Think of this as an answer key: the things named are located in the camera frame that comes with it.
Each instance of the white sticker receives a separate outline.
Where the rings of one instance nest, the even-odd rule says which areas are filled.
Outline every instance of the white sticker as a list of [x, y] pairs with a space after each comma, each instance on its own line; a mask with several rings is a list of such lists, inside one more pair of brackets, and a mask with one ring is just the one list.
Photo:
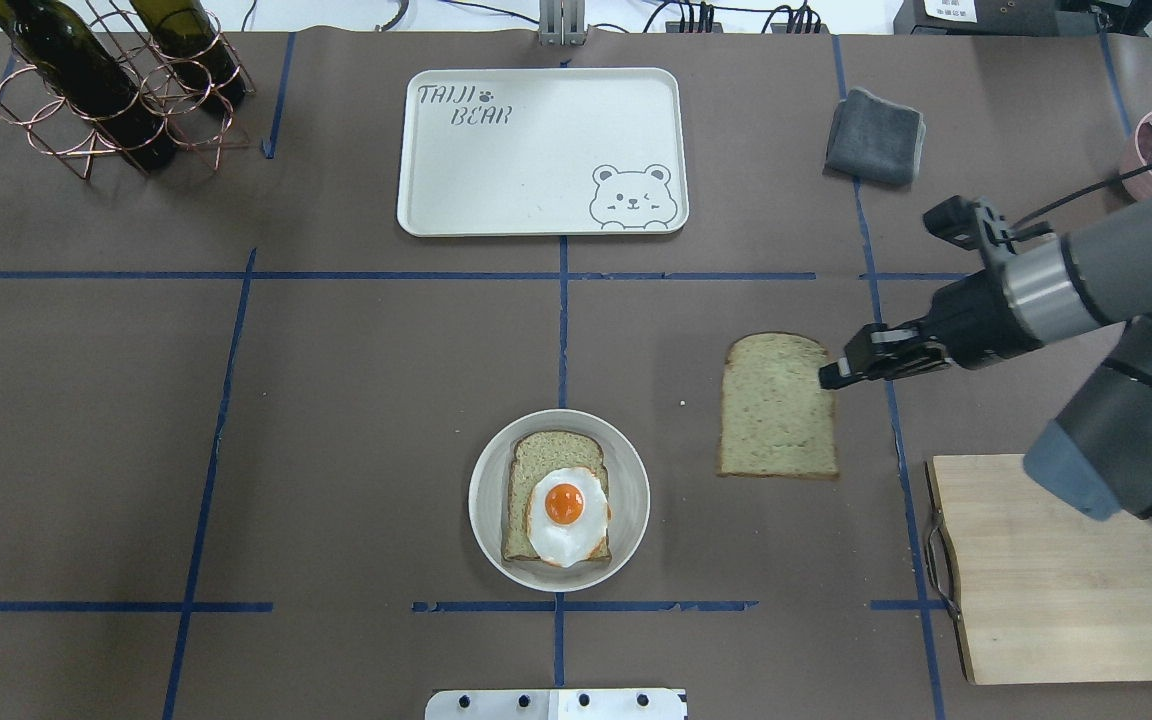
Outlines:
[[975, 0], [923, 0], [923, 8], [933, 18], [975, 23]]

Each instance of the wine bottle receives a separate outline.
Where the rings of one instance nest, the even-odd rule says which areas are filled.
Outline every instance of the wine bottle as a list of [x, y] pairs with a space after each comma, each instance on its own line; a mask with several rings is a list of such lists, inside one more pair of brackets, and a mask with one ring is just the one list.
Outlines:
[[[198, 0], [132, 0], [132, 8], [165, 54], [192, 59], [194, 63], [206, 68], [204, 73], [198, 65], [188, 61], [173, 63], [180, 83], [187, 90], [205, 91], [207, 74], [211, 74], [215, 91], [233, 108], [242, 104], [247, 83], [229, 51], [218, 40], [215, 29], [212, 29], [209, 15]], [[207, 97], [202, 106], [217, 115], [225, 112], [223, 103], [214, 96]]]
[[131, 165], [161, 168], [175, 156], [165, 120], [141, 104], [141, 88], [111, 58], [88, 23], [58, 0], [6, 0], [14, 14], [12, 41], [47, 83], [96, 131], [124, 150]]
[[12, 35], [12, 23], [14, 22], [15, 15], [8, 6], [8, 1], [0, 0], [0, 28], [3, 29], [3, 32]]

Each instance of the gray cloth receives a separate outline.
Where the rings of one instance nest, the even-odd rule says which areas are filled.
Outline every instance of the gray cloth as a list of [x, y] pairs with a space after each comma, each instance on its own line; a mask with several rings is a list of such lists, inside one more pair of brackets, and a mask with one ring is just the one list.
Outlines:
[[838, 103], [824, 165], [869, 181], [904, 185], [918, 177], [923, 114], [851, 88]]

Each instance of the plate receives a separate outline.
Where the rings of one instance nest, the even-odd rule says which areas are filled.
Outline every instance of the plate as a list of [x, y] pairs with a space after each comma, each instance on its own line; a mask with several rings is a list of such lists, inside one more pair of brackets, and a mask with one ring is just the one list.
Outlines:
[[679, 83], [667, 70], [448, 69], [408, 83], [404, 232], [672, 233], [687, 213]]
[[[581, 433], [602, 447], [612, 507], [612, 523], [607, 528], [609, 562], [577, 562], [571, 568], [554, 568], [539, 560], [506, 561], [500, 555], [513, 446], [541, 430]], [[544, 592], [575, 592], [611, 578], [630, 561], [643, 541], [650, 510], [649, 471], [639, 453], [611, 423], [579, 410], [540, 410], [513, 420], [484, 448], [470, 479], [470, 528], [473, 528], [473, 538], [483, 548], [483, 555], [509, 579]]]

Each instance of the egg yolk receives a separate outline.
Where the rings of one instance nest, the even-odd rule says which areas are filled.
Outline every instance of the egg yolk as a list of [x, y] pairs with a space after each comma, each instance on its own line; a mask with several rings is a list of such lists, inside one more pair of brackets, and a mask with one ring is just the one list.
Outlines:
[[559, 483], [545, 497], [545, 511], [559, 525], [570, 525], [585, 510], [585, 497], [570, 483]]

